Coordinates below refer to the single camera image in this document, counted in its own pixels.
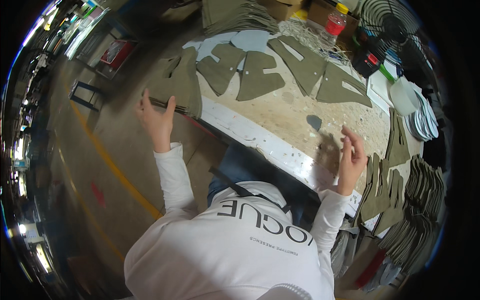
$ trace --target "yellow bottle cap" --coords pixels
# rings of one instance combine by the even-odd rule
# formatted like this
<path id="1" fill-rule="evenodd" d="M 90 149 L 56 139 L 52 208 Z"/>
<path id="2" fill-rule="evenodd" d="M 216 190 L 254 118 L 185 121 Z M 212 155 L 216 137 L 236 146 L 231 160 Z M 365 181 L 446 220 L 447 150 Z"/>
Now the yellow bottle cap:
<path id="1" fill-rule="evenodd" d="M 341 12 L 342 14 L 347 14 L 348 12 L 348 7 L 343 5 L 342 3 L 337 3 L 336 4 L 336 9 Z"/>

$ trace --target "plastic bottle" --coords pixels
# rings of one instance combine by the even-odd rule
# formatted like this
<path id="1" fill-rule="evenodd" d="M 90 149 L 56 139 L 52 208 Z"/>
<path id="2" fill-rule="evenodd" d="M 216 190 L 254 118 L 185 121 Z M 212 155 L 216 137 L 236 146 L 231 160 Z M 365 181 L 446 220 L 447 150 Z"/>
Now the plastic bottle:
<path id="1" fill-rule="evenodd" d="M 340 32 L 347 25 L 348 8 L 342 3 L 337 3 L 336 9 L 328 15 L 325 29 L 320 32 L 320 43 L 323 50 L 329 51 L 335 46 Z"/>

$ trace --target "hand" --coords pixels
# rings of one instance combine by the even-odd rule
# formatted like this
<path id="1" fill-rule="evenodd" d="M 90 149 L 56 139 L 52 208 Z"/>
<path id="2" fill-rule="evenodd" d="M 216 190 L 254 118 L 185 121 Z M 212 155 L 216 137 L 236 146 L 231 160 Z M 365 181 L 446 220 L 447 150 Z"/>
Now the hand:
<path id="1" fill-rule="evenodd" d="M 156 111 L 150 102 L 150 93 L 145 89 L 144 97 L 135 105 L 135 112 L 140 123 L 152 138 L 157 153 L 170 151 L 170 135 L 173 129 L 173 113 L 175 112 L 175 96 L 168 100 L 167 111 Z"/>
<path id="2" fill-rule="evenodd" d="M 343 126 L 342 133 L 345 137 L 340 139 L 343 142 L 343 156 L 338 170 L 337 193 L 349 196 L 367 165 L 367 156 L 363 151 L 362 138 L 354 134 L 347 126 Z"/>

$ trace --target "white string scraps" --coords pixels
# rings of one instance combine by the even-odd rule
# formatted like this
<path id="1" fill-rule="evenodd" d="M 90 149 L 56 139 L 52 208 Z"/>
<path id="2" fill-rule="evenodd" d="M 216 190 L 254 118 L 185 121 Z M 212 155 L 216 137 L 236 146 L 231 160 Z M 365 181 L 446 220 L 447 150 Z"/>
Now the white string scraps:
<path id="1" fill-rule="evenodd" d="M 278 24 L 280 33 L 285 36 L 295 37 L 302 45 L 309 48 L 316 54 L 325 59 L 338 60 L 344 66 L 351 66 L 351 62 L 348 59 L 346 53 L 348 51 L 343 50 L 338 45 L 335 45 L 332 50 L 324 50 L 320 43 L 319 36 L 312 31 L 310 27 L 307 27 L 302 21 L 289 19 Z"/>

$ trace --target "cardboard box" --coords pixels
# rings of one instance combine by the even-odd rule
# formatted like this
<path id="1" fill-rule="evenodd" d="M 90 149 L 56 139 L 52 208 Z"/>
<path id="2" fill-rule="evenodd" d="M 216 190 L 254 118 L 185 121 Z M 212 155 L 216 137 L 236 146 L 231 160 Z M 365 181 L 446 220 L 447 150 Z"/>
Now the cardboard box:
<path id="1" fill-rule="evenodd" d="M 258 0 L 276 20 L 286 21 L 299 11 L 304 0 Z"/>
<path id="2" fill-rule="evenodd" d="M 328 15 L 335 10 L 335 6 L 325 2 L 324 0 L 313 0 L 310 10 L 308 11 L 308 20 L 311 20 L 321 26 L 327 24 Z M 347 15 L 347 25 L 340 33 L 339 37 L 351 38 L 357 29 L 359 20 L 351 15 Z"/>

